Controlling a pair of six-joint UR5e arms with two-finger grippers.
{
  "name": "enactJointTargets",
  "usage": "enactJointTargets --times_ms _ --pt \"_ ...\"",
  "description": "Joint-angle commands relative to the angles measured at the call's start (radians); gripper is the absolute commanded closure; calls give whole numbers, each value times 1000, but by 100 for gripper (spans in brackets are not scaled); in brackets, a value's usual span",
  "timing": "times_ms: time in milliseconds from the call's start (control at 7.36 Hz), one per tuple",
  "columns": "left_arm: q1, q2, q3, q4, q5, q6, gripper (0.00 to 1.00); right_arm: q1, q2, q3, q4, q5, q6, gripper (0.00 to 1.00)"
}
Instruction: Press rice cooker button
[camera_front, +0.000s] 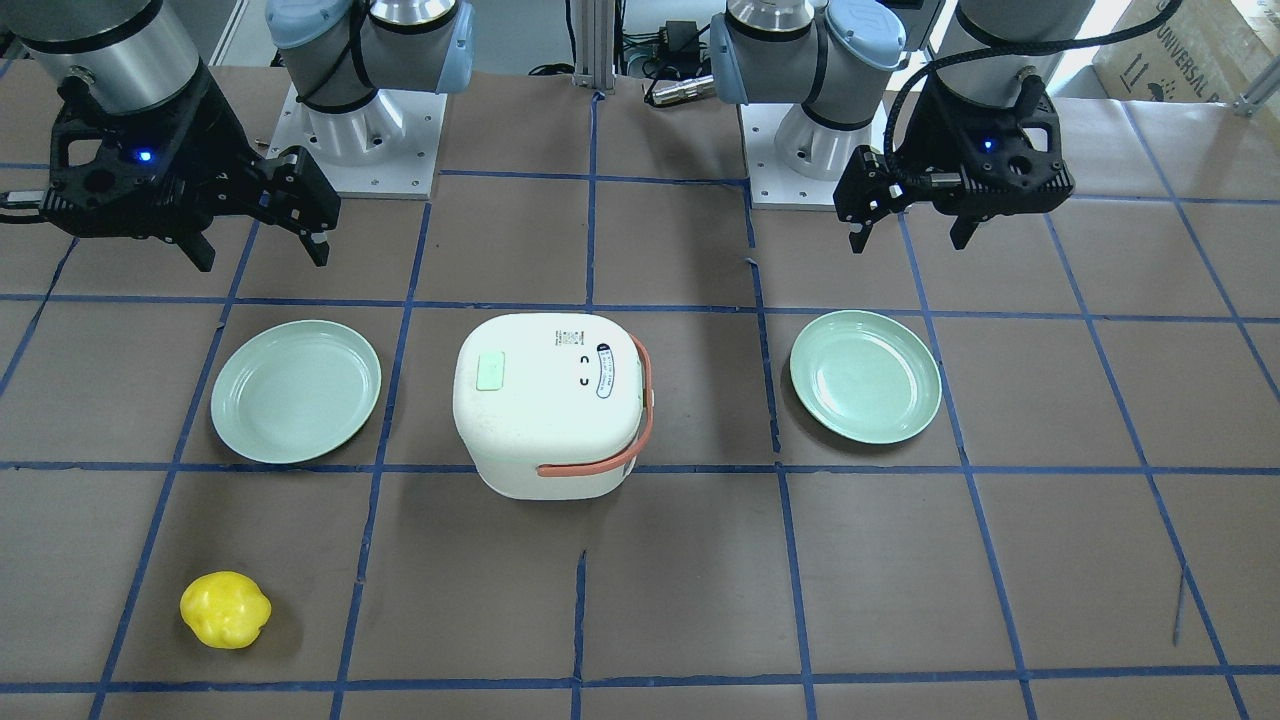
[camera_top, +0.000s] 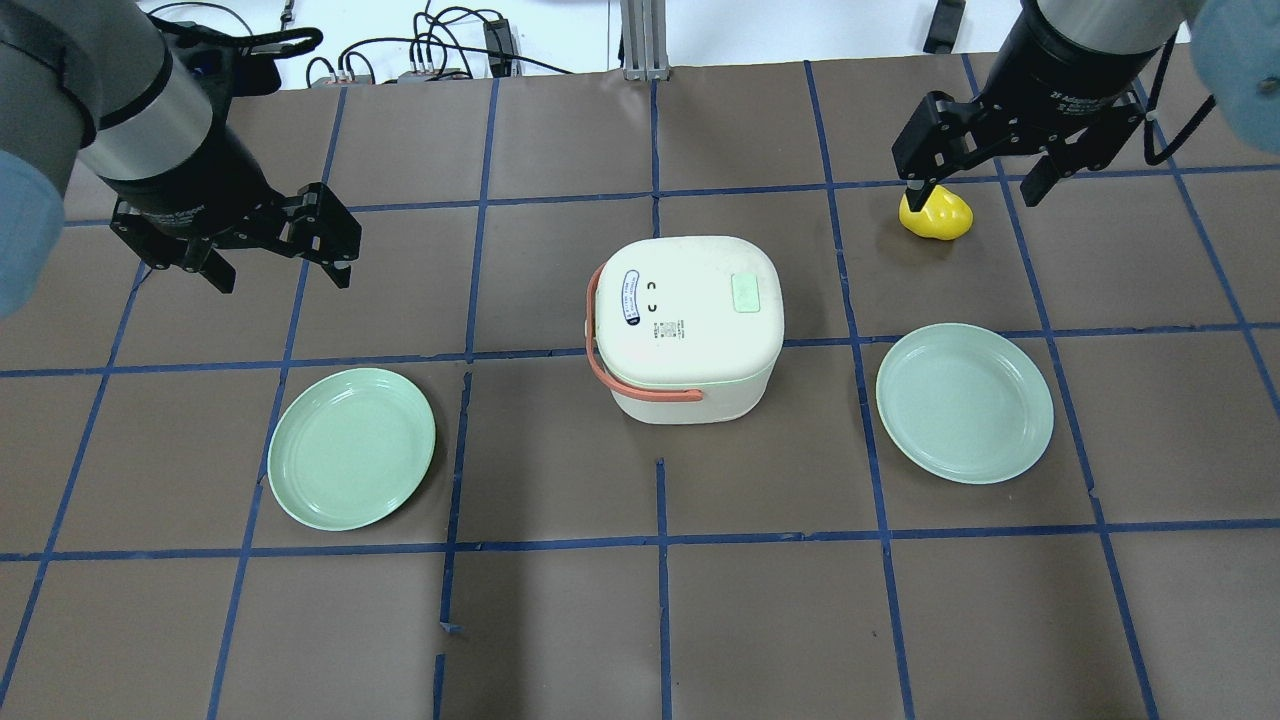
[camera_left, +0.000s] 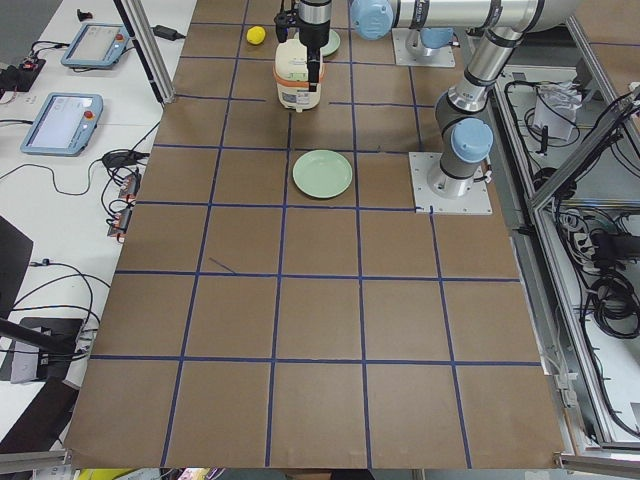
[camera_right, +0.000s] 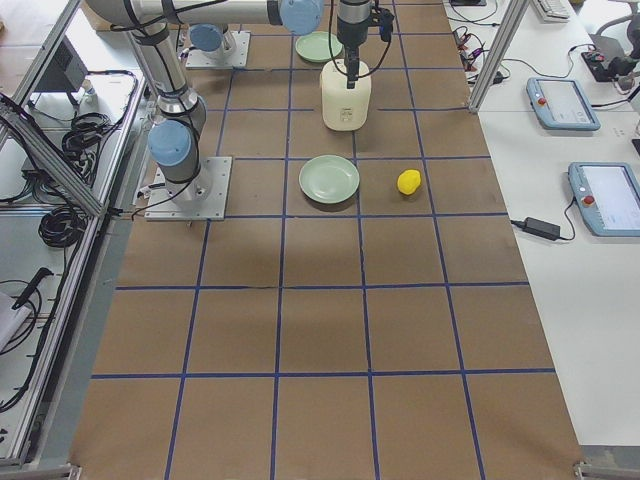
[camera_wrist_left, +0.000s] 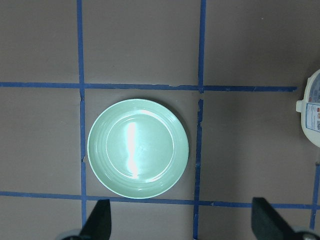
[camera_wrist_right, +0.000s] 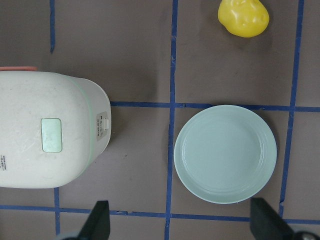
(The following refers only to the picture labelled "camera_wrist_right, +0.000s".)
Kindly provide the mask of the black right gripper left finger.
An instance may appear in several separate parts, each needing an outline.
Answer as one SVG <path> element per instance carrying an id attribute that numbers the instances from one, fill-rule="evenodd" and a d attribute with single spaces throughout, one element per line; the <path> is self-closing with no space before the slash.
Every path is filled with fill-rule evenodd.
<path id="1" fill-rule="evenodd" d="M 110 209 L 107 200 L 97 201 L 77 240 L 108 240 L 111 233 Z"/>

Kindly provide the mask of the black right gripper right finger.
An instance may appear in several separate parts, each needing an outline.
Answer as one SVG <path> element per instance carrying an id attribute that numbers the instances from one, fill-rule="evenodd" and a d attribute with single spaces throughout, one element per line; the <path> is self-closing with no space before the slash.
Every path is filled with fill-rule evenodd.
<path id="1" fill-rule="evenodd" d="M 294 231 L 261 197 L 250 200 L 250 230 L 255 240 L 291 240 Z"/>

